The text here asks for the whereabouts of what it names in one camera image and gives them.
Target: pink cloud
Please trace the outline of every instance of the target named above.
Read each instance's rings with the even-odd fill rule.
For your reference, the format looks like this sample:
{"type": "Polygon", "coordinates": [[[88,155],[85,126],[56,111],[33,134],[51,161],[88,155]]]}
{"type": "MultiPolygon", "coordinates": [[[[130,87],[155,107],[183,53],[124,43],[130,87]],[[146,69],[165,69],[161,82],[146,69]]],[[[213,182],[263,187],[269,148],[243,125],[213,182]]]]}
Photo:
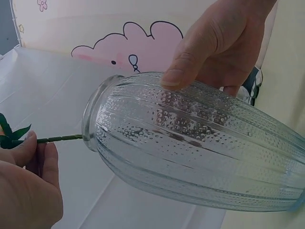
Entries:
{"type": "Polygon", "coordinates": [[[169,22],[154,22],[150,34],[140,25],[127,22],[123,34],[108,34],[98,40],[93,48],[78,46],[72,50],[71,55],[127,71],[165,71],[182,38],[179,28],[169,22]]]}

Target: clear glass vase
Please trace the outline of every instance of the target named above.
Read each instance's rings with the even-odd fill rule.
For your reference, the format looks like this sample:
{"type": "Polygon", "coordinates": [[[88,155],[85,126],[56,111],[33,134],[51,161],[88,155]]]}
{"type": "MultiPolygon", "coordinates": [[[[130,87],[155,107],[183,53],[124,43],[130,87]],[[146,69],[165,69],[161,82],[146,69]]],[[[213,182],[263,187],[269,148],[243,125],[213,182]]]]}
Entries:
{"type": "Polygon", "coordinates": [[[163,73],[112,76],[90,98],[82,134],[126,183],[162,197],[240,211],[284,211],[304,198],[305,140],[256,108],[163,73]]]}

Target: artificial plant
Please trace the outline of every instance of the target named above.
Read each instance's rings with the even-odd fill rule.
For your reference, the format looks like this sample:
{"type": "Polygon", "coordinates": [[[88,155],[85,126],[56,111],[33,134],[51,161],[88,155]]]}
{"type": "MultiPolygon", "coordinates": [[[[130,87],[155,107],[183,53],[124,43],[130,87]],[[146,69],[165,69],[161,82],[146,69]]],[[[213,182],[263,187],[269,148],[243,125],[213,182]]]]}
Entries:
{"type": "MultiPolygon", "coordinates": [[[[13,149],[16,146],[20,145],[23,140],[19,139],[24,136],[31,128],[31,125],[29,125],[26,128],[22,128],[13,132],[5,116],[2,113],[0,113],[0,126],[3,131],[3,135],[0,135],[0,147],[3,149],[13,149]]],[[[67,141],[75,139],[82,139],[82,135],[41,138],[37,139],[37,143],[67,141]]]]}

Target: textured glass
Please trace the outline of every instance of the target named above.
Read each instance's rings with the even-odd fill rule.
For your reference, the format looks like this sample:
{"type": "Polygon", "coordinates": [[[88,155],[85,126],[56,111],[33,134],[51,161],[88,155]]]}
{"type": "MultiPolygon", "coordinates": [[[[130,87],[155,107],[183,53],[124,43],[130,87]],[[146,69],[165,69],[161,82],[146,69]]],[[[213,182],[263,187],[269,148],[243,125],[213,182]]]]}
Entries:
{"type": "Polygon", "coordinates": [[[202,83],[165,90],[161,75],[112,77],[87,107],[90,144],[117,176],[214,208],[283,211],[296,203],[305,188],[304,138],[202,83]]]}

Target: finger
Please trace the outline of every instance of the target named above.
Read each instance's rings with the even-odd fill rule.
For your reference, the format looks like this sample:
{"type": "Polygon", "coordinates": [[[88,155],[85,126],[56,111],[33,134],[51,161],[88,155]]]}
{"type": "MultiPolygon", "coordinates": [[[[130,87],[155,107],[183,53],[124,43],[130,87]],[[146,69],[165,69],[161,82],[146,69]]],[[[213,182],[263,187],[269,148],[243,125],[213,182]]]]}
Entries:
{"type": "Polygon", "coordinates": [[[44,164],[42,179],[59,188],[58,152],[54,143],[46,145],[44,150],[44,164]]]}
{"type": "Polygon", "coordinates": [[[25,169],[39,176],[37,153],[35,153],[31,161],[25,165],[25,169]]]}
{"type": "Polygon", "coordinates": [[[37,156],[38,156],[38,167],[39,176],[42,177],[43,164],[44,164],[44,151],[46,148],[46,143],[41,143],[37,145],[37,156]]]}
{"type": "Polygon", "coordinates": [[[20,167],[24,167],[31,161],[37,146],[37,137],[35,132],[30,131],[26,140],[16,148],[10,150],[12,157],[14,158],[15,164],[20,167]]]}
{"type": "Polygon", "coordinates": [[[228,95],[237,96],[239,90],[239,86],[228,86],[228,87],[224,87],[224,92],[228,95]]]}
{"type": "Polygon", "coordinates": [[[191,84],[205,60],[215,51],[216,43],[212,27],[205,18],[200,18],[178,45],[161,85],[168,89],[181,89],[191,84]]]}

